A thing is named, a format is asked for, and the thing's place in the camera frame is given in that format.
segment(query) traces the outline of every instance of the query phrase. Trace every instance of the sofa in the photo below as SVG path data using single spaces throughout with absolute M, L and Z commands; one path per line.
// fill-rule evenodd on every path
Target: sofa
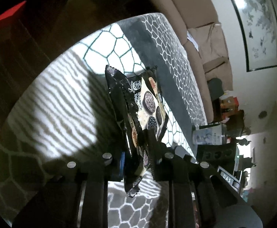
M 211 0 L 150 0 L 163 13 L 187 52 L 202 98 L 207 122 L 214 119 L 208 81 L 219 78 L 223 91 L 233 90 L 228 49 Z

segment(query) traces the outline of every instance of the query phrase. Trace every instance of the dark wooden surface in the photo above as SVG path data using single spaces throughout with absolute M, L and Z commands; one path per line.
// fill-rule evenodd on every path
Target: dark wooden surface
M 116 0 L 28 0 L 0 30 L 0 122 L 48 64 L 80 39 L 131 17 Z

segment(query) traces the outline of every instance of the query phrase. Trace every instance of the red object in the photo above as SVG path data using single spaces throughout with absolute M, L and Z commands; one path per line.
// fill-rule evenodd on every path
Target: red object
M 220 106 L 222 109 L 228 109 L 229 111 L 222 113 L 222 120 L 225 120 L 226 117 L 235 115 L 238 112 L 239 102 L 237 97 L 230 96 L 224 100 L 220 100 Z
M 6 27 L 17 20 L 24 9 L 26 1 L 23 1 L 14 7 L 8 9 L 3 14 L 0 15 L 0 28 Z

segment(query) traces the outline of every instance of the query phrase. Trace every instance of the framed painting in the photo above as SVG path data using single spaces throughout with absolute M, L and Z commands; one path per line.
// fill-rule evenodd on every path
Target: framed painting
M 245 48 L 246 71 L 277 67 L 277 15 L 272 0 L 231 0 Z

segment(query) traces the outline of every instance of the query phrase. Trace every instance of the cookie package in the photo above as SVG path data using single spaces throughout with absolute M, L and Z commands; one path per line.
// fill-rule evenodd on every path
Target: cookie package
M 129 197 L 138 193 L 147 169 L 153 172 L 157 160 L 151 148 L 156 145 L 150 143 L 160 142 L 167 129 L 168 116 L 156 71 L 157 67 L 147 68 L 142 74 L 126 77 L 109 65 L 105 70 L 116 121 L 125 138 L 124 186 Z M 149 140 L 146 132 L 152 132 L 155 140 Z

